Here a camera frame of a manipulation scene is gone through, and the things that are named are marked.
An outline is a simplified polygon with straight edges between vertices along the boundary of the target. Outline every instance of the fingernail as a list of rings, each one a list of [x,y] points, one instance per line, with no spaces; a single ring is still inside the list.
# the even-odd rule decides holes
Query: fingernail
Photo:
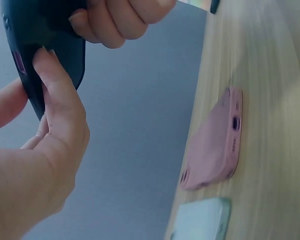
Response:
[[[53,49],[49,50],[49,53],[52,53],[53,55],[57,56],[55,50],[53,50]]]
[[[165,6],[169,6],[171,5],[171,0],[157,0],[157,2],[162,6],[162,7],[165,7]]]
[[[81,28],[86,25],[84,13],[81,11],[74,13],[71,17],[69,17],[69,21],[74,28]]]

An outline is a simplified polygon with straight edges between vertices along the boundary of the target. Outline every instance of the pink phone case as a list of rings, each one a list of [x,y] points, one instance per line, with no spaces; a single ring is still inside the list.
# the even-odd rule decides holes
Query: pink phone case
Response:
[[[240,150],[242,91],[227,88],[221,99],[189,140],[187,166],[180,186],[193,190],[229,179],[234,174]]]

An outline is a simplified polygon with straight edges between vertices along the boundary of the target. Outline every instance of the gray wall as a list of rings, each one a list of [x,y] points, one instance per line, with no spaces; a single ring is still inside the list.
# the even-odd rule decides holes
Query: gray wall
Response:
[[[25,240],[162,239],[187,140],[205,21],[204,11],[178,3],[121,49],[87,45],[78,92],[91,140],[76,188],[64,211]],[[0,16],[0,88],[16,75]],[[0,147],[20,147],[37,126],[28,104],[0,130]]]

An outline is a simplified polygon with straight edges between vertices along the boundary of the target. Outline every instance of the light wood grain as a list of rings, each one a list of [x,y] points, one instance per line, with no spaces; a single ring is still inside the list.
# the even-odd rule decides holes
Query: light wood grain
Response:
[[[228,85],[243,90],[237,170],[224,183],[177,188],[165,239],[180,204],[224,196],[227,240],[300,240],[300,0],[221,0],[209,14],[189,136]]]

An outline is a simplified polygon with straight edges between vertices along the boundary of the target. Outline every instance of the black phone case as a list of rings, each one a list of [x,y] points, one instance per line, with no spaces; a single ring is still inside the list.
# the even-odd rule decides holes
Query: black phone case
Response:
[[[86,8],[86,0],[1,0],[10,50],[39,119],[45,112],[45,101],[33,57],[43,46],[53,49],[78,89],[85,73],[86,42],[75,34],[69,17],[75,10]]]

